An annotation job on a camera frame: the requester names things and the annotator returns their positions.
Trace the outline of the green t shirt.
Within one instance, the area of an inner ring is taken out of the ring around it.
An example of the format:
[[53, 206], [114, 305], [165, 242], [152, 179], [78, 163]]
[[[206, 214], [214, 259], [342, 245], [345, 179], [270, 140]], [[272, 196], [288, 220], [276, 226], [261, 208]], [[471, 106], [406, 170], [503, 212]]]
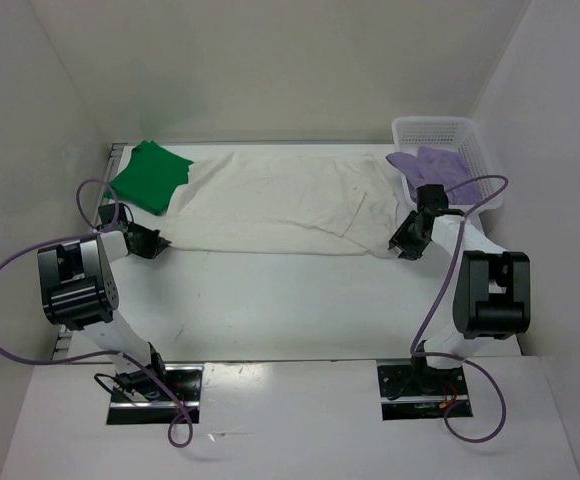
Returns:
[[175, 190], [189, 182], [193, 164], [154, 141], [143, 141], [132, 149], [128, 165], [109, 185], [120, 201], [161, 216], [167, 211]]

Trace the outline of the cream white t shirt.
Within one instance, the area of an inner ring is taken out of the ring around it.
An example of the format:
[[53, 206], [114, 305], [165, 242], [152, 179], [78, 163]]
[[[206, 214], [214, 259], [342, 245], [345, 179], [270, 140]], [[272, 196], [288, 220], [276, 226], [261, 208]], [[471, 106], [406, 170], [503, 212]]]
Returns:
[[163, 234], [179, 250], [393, 257], [398, 200], [370, 153], [236, 153], [194, 163]]

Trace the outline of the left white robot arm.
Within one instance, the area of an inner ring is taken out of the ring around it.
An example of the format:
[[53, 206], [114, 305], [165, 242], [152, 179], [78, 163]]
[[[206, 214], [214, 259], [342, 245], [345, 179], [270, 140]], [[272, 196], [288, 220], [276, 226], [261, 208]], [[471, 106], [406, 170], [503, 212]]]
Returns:
[[82, 333], [107, 352], [119, 389], [161, 401], [170, 385], [161, 356], [119, 311], [111, 263], [131, 253], [129, 234], [122, 230], [39, 249], [42, 307], [50, 323]]

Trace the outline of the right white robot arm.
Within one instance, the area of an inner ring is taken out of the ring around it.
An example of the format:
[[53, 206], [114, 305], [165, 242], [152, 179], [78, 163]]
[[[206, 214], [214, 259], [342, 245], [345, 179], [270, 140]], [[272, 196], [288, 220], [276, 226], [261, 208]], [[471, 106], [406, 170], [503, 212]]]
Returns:
[[530, 325], [530, 260], [490, 241], [462, 211], [412, 211], [389, 240], [399, 257], [418, 260], [434, 243], [451, 256], [438, 298], [424, 318], [428, 325], [451, 285], [455, 286], [449, 323], [432, 337], [415, 335], [409, 382], [430, 394], [448, 385], [465, 360], [494, 341], [524, 333]]

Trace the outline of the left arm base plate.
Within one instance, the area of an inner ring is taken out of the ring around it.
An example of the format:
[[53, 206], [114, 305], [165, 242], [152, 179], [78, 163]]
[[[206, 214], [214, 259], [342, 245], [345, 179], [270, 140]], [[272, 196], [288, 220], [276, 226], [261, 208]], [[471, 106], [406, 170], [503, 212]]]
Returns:
[[[165, 367], [165, 384], [185, 404], [192, 423], [199, 423], [203, 367], [194, 364], [171, 364]], [[179, 410], [162, 392], [148, 400], [137, 391], [124, 390], [108, 374], [98, 374], [97, 381], [104, 385], [110, 397], [106, 424], [166, 425]]]

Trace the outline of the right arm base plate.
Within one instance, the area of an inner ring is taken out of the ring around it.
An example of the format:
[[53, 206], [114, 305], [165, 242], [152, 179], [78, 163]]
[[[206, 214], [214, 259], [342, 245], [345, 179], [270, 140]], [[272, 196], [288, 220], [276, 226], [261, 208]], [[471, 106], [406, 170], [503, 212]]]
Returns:
[[462, 368], [434, 370], [410, 360], [378, 361], [382, 419], [424, 420], [473, 416]]

